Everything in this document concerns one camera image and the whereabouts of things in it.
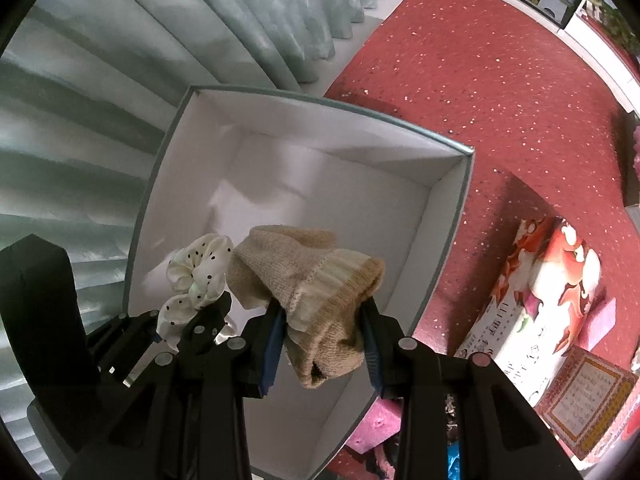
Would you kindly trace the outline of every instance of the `floor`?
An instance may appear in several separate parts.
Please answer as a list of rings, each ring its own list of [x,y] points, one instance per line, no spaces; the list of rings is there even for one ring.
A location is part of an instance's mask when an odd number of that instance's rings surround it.
[[[623,208],[614,148],[623,109],[576,53],[500,0],[404,0],[326,96],[476,149],[463,222],[419,340],[452,353],[520,219],[560,215],[600,256],[598,296],[617,299],[616,325],[593,351],[629,366],[640,333],[640,237]],[[347,451],[338,461],[364,478]]]
[[[555,34],[564,44],[569,46],[570,49],[572,49],[576,54],[578,54],[578,56],[580,56],[600,76],[600,78],[607,84],[607,86],[609,87],[609,89],[617,99],[617,101],[622,105],[622,107],[625,110],[627,111],[633,110],[634,103],[636,104],[636,107],[637,107],[638,99],[636,98],[636,95],[638,94],[638,85],[633,84],[630,86],[628,84],[625,84],[626,80],[624,82],[620,80],[616,82],[616,79],[620,79],[620,76],[618,75],[616,78],[614,78],[612,74],[609,73],[609,71],[614,69],[617,63],[614,62],[614,65],[612,66],[610,62],[607,61],[606,54],[605,54],[605,57],[598,56],[599,59],[596,59],[594,56],[590,54],[590,51],[585,48],[584,42],[580,44],[568,33],[568,31],[572,29],[572,23],[575,18],[572,18],[571,22],[566,26],[566,30],[565,30],[565,29],[559,28],[554,22],[547,19],[540,12],[537,12],[536,10],[532,9],[522,0],[502,0],[502,1],[506,2],[512,7],[515,7],[516,9],[520,10],[521,12],[529,16],[532,20],[539,23],[542,27],[545,27],[547,30]],[[591,51],[594,51],[594,48],[596,46],[593,44],[590,44],[589,47]]]

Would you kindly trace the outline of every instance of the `blue gripper pad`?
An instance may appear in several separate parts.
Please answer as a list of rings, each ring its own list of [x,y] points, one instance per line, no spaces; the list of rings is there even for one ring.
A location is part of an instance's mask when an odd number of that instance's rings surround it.
[[[284,344],[285,325],[286,319],[284,309],[279,307],[278,313],[271,325],[271,332],[269,334],[267,346],[264,349],[262,380],[258,386],[260,388],[260,393],[264,396],[276,380],[276,372],[278,371],[278,363],[280,362],[280,354],[282,352],[282,345]]]
[[[364,336],[364,359],[369,371],[369,381],[376,393],[380,396],[384,383],[382,380],[382,367],[380,365],[380,351],[373,336],[371,323],[366,315],[362,316],[362,335]]]

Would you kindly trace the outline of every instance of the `white scrunchie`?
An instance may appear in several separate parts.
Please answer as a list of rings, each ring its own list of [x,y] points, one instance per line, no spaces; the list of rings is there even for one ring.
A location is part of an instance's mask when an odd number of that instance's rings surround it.
[[[187,323],[225,291],[225,273],[233,248],[228,236],[210,233],[179,250],[169,261],[166,276],[178,295],[169,298],[162,306],[156,332],[173,350],[178,351],[182,330]],[[236,335],[233,320],[226,316],[225,322],[216,336],[217,344]]]

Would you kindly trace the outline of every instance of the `blue object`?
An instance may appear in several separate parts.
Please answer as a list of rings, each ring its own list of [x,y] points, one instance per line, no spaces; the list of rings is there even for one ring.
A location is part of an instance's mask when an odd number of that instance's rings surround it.
[[[382,369],[380,368],[380,351],[376,344],[376,337],[373,334],[371,322],[367,316],[363,316],[362,333],[364,337],[364,358],[369,371],[369,381],[371,386],[380,396],[384,387],[382,380]]]
[[[447,469],[449,480],[460,480],[460,446],[457,442],[447,447]]]
[[[264,361],[262,362],[262,380],[260,381],[260,392],[266,395],[269,388],[273,386],[276,380],[276,372],[278,371],[278,363],[280,362],[280,353],[284,344],[284,334],[286,330],[286,319],[284,309],[278,306],[271,333],[264,350]]]

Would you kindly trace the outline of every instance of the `pink paper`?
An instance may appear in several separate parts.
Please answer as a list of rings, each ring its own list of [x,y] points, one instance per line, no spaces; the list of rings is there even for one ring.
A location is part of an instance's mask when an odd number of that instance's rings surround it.
[[[616,298],[604,301],[587,314],[577,345],[591,351],[616,324]]]
[[[400,431],[402,410],[392,400],[376,399],[351,433],[347,446],[362,454]]]

